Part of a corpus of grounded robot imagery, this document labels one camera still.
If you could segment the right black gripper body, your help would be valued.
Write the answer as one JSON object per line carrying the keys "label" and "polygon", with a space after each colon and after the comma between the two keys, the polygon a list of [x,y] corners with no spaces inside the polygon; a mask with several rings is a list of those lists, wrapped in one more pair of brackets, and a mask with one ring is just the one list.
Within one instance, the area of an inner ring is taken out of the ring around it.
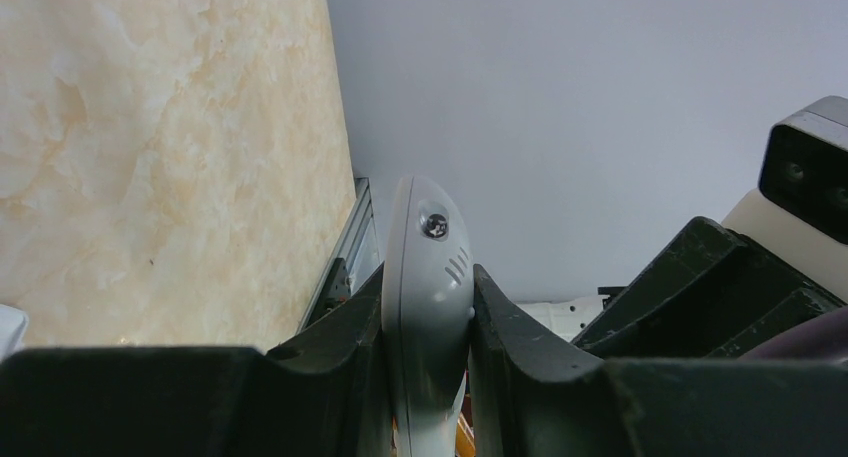
{"label": "right black gripper body", "polygon": [[695,217],[573,343],[602,358],[734,358],[843,304],[752,239]]}

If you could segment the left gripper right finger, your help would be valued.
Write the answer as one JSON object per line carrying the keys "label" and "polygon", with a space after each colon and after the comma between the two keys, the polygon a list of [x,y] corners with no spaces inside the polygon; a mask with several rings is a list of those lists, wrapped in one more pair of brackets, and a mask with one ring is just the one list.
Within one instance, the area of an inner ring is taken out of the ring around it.
{"label": "left gripper right finger", "polygon": [[825,361],[603,360],[474,266],[480,456],[843,456],[847,369]]}

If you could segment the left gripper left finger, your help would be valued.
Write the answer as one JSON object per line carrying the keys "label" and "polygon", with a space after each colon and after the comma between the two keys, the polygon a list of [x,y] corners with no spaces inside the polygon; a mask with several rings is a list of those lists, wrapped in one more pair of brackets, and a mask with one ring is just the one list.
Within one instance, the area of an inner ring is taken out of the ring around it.
{"label": "left gripper left finger", "polygon": [[1,366],[5,456],[386,456],[374,272],[281,345],[37,348]]}

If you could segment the white remote control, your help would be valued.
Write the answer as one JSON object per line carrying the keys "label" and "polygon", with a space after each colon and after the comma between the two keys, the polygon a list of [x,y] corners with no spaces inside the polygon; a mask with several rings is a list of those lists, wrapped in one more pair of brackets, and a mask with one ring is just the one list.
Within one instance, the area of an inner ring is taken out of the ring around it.
{"label": "white remote control", "polygon": [[474,258],[461,213],[433,180],[407,176],[392,210],[381,330],[400,456],[452,456],[474,318]]}

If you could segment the white battery cover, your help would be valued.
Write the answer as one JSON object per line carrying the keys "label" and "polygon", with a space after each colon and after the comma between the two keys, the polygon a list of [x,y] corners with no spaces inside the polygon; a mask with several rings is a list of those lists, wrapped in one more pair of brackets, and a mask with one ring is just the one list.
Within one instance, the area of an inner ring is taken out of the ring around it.
{"label": "white battery cover", "polygon": [[4,360],[23,348],[29,325],[28,314],[15,307],[0,305],[0,359]]}

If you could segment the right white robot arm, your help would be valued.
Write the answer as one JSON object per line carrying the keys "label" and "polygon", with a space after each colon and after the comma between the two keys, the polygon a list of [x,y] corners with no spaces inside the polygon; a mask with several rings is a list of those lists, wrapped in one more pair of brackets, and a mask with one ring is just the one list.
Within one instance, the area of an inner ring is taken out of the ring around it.
{"label": "right white robot arm", "polygon": [[520,307],[602,358],[737,358],[844,304],[752,239],[695,217],[629,285]]}

